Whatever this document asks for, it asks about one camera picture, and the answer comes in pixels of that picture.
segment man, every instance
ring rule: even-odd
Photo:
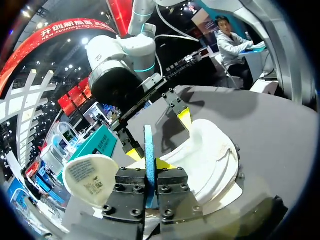
[[[54,211],[54,214],[57,218],[61,219],[60,212],[57,210],[61,210],[62,212],[65,212],[66,209],[62,206],[57,205],[52,198],[49,197],[49,194],[47,192],[44,192],[38,188],[36,188],[31,182],[29,182],[27,178],[26,171],[21,170],[21,175],[24,178],[24,183],[26,187],[30,190],[30,192],[34,195],[34,197],[37,200],[40,200],[44,204],[48,205],[49,208],[51,208]]]
[[[231,76],[243,79],[243,87],[250,90],[253,85],[253,78],[248,63],[239,54],[254,45],[232,32],[229,19],[225,16],[217,16],[215,24],[220,31],[217,35],[217,45],[222,56],[223,65]]]

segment cable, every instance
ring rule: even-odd
[[[156,58],[156,60],[158,61],[158,64],[159,64],[160,75],[161,75],[161,77],[163,77],[163,76],[164,76],[164,71],[163,71],[163,69],[162,69],[162,65],[161,65],[161,62],[160,62],[160,59],[159,59],[159,57],[158,57],[157,52],[155,52],[155,58]]]
[[[268,60],[269,56],[270,56],[270,52],[268,53],[268,55],[265,58],[264,65],[263,65],[263,68],[262,68],[263,70],[265,69],[265,67],[267,65],[267,60]],[[275,68],[271,72],[267,73],[263,77],[258,78],[257,80],[265,80],[265,78],[268,77],[270,74],[272,74],[274,71],[275,71]]]
[[[190,37],[188,37],[188,36],[167,35],[167,34],[157,35],[157,36],[155,36],[154,40],[156,40],[157,38],[160,38],[160,37],[165,37],[165,38],[176,38],[176,39],[185,39],[185,40],[191,40],[191,41],[194,41],[192,38],[190,38]]]
[[[195,42],[199,42],[198,39],[192,37],[192,36],[189,36],[188,34],[185,34],[184,32],[180,31],[179,29],[175,28],[174,26],[172,26],[170,23],[168,23],[165,18],[162,16],[161,12],[160,12],[160,9],[159,9],[159,5],[156,3],[155,4],[155,8],[156,8],[156,11],[160,17],[160,19],[164,22],[164,24],[166,24],[169,28],[171,28],[172,30],[176,31],[177,33],[181,34],[182,36],[185,36],[187,37],[188,39],[191,39]]]

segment teal display box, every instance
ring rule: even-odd
[[[102,125],[76,150],[69,162],[90,154],[102,154],[111,157],[116,147],[116,143],[117,138],[105,125]],[[62,171],[57,179],[64,184]]]

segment black cable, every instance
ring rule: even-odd
[[[262,70],[265,69],[265,67],[266,67],[266,65],[267,65],[267,60],[268,60],[268,57],[269,57],[269,56],[270,56],[270,51],[269,51],[268,55],[267,55],[266,58],[265,58],[265,61],[264,61],[264,65],[263,65]],[[267,74],[264,75],[263,77],[258,78],[257,80],[265,80],[266,77],[268,77],[269,75],[271,75],[275,70],[276,70],[276,69],[274,68],[271,72],[267,73]]]

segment blue foam strip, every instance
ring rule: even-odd
[[[151,208],[156,190],[156,160],[154,154],[154,141],[150,125],[144,126],[144,152],[145,152],[145,174],[148,181],[148,193],[146,207]]]

